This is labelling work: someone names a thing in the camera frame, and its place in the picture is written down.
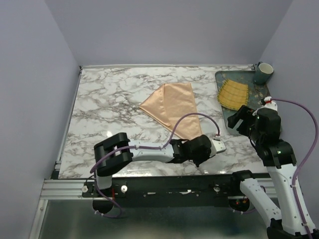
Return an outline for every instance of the mug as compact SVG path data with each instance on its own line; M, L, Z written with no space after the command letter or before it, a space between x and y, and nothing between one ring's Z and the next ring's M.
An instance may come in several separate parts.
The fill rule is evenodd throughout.
M256 72L253 77L253 82L256 85L264 85L271 77L273 72L274 68L271 65L263 63L262 61L258 62L258 64L256 65Z

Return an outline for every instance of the gray wall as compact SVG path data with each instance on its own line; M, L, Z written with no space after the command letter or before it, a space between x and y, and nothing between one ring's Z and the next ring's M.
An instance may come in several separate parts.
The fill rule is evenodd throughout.
M291 0L45 0L80 65L257 62Z
M319 1L294 0L261 60L274 66L269 82L273 97L294 100L309 107L319 119ZM307 113L279 103L283 138L290 142L300 162L314 139L314 124ZM300 173L305 200L319 226L319 145Z
M1 238L28 238L43 179L57 156L78 73L43 0L1 1Z

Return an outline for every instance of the yellow cloth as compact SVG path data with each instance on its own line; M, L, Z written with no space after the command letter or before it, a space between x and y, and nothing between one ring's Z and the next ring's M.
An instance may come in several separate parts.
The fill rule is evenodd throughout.
M217 99L225 108L239 110L248 103L248 85L227 79L221 87Z
M187 113L196 113L196 103L190 83L163 84L154 91L140 109L172 131L176 122ZM198 116L184 118L175 131L182 139L193 139L202 135Z

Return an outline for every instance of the marble tabletop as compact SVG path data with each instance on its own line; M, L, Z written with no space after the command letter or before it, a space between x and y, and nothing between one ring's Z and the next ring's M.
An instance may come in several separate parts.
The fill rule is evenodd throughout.
M164 83L191 83L197 111L213 117L221 128L227 150L202 163L163 164L132 162L114 177L228 174L266 168L245 136L227 132L217 101L215 74L218 71L251 70L248 65L193 67L133 67L83 69L62 154L59 178L86 178L95 163L93 146L119 132L129 139L166 142L170 132L139 109L153 91ZM200 118L202 131L213 137L216 129Z

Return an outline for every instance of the green tray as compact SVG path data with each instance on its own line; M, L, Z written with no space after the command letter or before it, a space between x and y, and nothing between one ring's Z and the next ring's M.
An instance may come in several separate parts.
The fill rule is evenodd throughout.
M249 98L247 106L252 109L257 109L261 106L261 99L270 96L267 85L257 86L253 83L253 76L255 71L218 71L215 74L216 83L218 87L218 92L222 87L225 80L229 79L238 83L247 84L249 88ZM226 124L226 128L228 132L232 135L239 135L236 128L228 128L227 127L227 118L236 113L236 111L227 109L222 106L224 120Z

